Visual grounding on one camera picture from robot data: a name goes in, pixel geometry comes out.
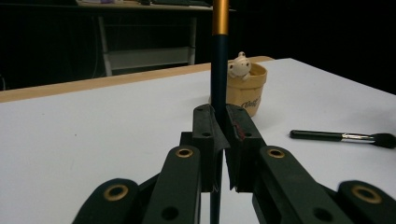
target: dark background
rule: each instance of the dark background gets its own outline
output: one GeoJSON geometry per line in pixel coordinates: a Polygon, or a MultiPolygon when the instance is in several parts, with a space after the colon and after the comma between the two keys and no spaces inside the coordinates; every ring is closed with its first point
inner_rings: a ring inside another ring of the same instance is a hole
{"type": "MultiPolygon", "coordinates": [[[[109,28],[109,46],[115,49],[174,47],[186,44],[189,35],[189,13],[81,8],[70,0],[9,2],[0,0],[0,74],[7,89],[102,77],[98,15],[112,23],[180,24],[172,31],[109,28]]],[[[396,7],[391,0],[231,0],[230,5],[237,9],[230,14],[230,59],[239,51],[248,57],[293,58],[396,94],[396,7]]],[[[194,16],[195,62],[209,63],[211,13],[194,16]]]]}

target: black pole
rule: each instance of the black pole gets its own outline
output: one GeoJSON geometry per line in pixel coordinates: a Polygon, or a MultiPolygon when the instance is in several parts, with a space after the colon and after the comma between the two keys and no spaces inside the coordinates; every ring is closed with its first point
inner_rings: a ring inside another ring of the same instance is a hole
{"type": "MultiPolygon", "coordinates": [[[[211,105],[215,110],[215,118],[220,128],[224,131],[225,106],[227,93],[228,69],[228,0],[213,1],[213,29],[212,29],[212,63],[210,73],[211,105]]],[[[217,157],[216,181],[218,191],[210,194],[210,223],[219,224],[221,174],[223,164],[223,151],[217,157]]]]}

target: metal ferrule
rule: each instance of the metal ferrule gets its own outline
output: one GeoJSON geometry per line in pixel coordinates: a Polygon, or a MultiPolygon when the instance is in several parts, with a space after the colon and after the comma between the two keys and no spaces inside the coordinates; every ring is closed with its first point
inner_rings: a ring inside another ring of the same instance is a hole
{"type": "Polygon", "coordinates": [[[213,1],[213,29],[212,35],[228,34],[228,0],[213,1]]]}
{"type": "Polygon", "coordinates": [[[375,139],[370,135],[362,135],[356,133],[343,133],[342,142],[355,142],[355,143],[373,143],[375,139]]]}

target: brush handle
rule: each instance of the brush handle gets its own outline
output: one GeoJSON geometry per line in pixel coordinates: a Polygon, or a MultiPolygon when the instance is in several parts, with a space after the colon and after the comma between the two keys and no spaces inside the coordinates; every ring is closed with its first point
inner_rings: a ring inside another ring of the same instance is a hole
{"type": "Polygon", "coordinates": [[[343,140],[343,134],[342,133],[325,133],[325,132],[291,130],[290,138],[341,142],[343,140]]]}
{"type": "Polygon", "coordinates": [[[373,143],[375,138],[371,135],[360,133],[325,133],[314,131],[291,130],[291,138],[321,140],[332,142],[373,143]]]}

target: gold metal band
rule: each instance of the gold metal band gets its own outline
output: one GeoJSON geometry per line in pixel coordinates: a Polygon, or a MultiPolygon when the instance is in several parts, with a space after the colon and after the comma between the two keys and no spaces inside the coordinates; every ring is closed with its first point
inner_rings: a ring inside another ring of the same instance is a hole
{"type": "Polygon", "coordinates": [[[229,0],[213,1],[213,30],[212,35],[228,34],[229,0]]]}

